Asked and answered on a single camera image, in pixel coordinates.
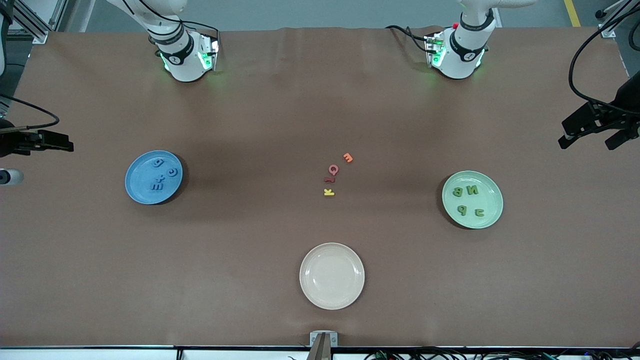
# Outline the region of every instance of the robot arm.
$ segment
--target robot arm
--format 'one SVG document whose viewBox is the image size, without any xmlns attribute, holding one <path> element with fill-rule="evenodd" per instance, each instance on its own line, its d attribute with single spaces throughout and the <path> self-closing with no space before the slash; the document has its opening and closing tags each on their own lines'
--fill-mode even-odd
<svg viewBox="0 0 640 360">
<path fill-rule="evenodd" d="M 187 0 L 107 0 L 140 24 L 160 49 L 164 67 L 179 81 L 194 81 L 215 66 L 218 39 L 185 28 L 178 14 Z"/>
<path fill-rule="evenodd" d="M 0 119 L 0 158 L 9 154 L 31 155 L 31 151 L 62 150 L 73 152 L 74 143 L 69 136 L 49 130 L 36 132 L 16 131 L 25 127 L 15 127 L 11 122 Z"/>
<path fill-rule="evenodd" d="M 618 89 L 615 99 L 609 103 L 628 111 L 620 111 L 595 102 L 585 103 L 562 121 L 564 136 L 558 139 L 560 147 L 566 149 L 583 136 L 610 129 L 618 131 L 605 141 L 609 150 L 638 138 L 640 130 L 638 99 L 640 99 L 640 72 L 627 80 Z"/>
<path fill-rule="evenodd" d="M 537 0 L 457 0 L 462 5 L 462 20 L 465 24 L 480 26 L 485 22 L 491 8 L 523 8 Z"/>
<path fill-rule="evenodd" d="M 471 75 L 495 29 L 492 8 L 521 8 L 537 0 L 457 0 L 463 7 L 460 25 L 426 39 L 427 62 L 453 79 Z"/>
</svg>

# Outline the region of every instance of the yellow floor line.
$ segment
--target yellow floor line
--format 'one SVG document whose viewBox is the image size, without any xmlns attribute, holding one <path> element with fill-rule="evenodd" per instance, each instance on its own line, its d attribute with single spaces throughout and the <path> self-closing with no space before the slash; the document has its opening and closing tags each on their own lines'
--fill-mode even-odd
<svg viewBox="0 0 640 360">
<path fill-rule="evenodd" d="M 564 5 L 566 6 L 566 12 L 569 13 L 569 19 L 571 20 L 571 26 L 574 28 L 580 27 L 580 20 L 578 19 L 578 14 L 575 12 L 575 7 L 573 5 L 572 0 L 564 0 Z"/>
</svg>

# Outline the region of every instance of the green plate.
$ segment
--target green plate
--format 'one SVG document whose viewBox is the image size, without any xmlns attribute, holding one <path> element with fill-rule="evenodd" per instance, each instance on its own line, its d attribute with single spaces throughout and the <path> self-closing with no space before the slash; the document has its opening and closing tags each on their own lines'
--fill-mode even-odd
<svg viewBox="0 0 640 360">
<path fill-rule="evenodd" d="M 502 193 L 493 180 L 476 171 L 461 171 L 448 178 L 442 189 L 447 214 L 470 229 L 484 229 L 502 215 Z"/>
</svg>

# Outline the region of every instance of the table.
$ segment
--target table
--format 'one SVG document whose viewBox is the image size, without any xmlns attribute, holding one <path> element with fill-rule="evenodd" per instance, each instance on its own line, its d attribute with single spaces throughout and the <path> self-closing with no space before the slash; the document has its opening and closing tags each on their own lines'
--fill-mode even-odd
<svg viewBox="0 0 640 360">
<path fill-rule="evenodd" d="M 16 96 L 58 114 L 76 151 L 2 159 L 26 179 L 0 188 L 0 343 L 296 345 L 331 329 L 355 346 L 630 346 L 640 142 L 556 142 L 582 104 L 566 76 L 592 31 L 496 29 L 463 81 L 390 30 L 224 33 L 217 73 L 195 83 L 174 81 L 146 34 L 50 34 Z M 577 86 L 602 99 L 626 78 L 613 40 L 577 65 Z M 154 149 L 179 156 L 186 180 L 142 206 L 124 174 Z M 484 230 L 440 204 L 466 169 L 505 199 Z M 339 311 L 298 283 L 328 241 L 366 271 Z"/>
</svg>

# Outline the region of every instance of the plate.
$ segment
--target plate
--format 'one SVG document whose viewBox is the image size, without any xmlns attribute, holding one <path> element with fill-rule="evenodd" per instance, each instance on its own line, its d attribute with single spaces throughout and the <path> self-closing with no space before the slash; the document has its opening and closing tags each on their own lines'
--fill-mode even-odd
<svg viewBox="0 0 640 360">
<path fill-rule="evenodd" d="M 300 286 L 309 301 L 327 310 L 351 305 L 364 287 L 364 266 L 351 248 L 339 243 L 314 247 L 300 266 Z"/>
<path fill-rule="evenodd" d="M 156 150 L 137 158 L 124 178 L 129 196 L 140 204 L 158 204 L 169 199 L 182 182 L 182 164 L 168 151 Z"/>
<path fill-rule="evenodd" d="M 461 171 L 448 178 L 442 188 L 447 214 L 469 229 L 484 229 L 502 215 L 502 193 L 493 180 L 476 171 Z"/>
</svg>

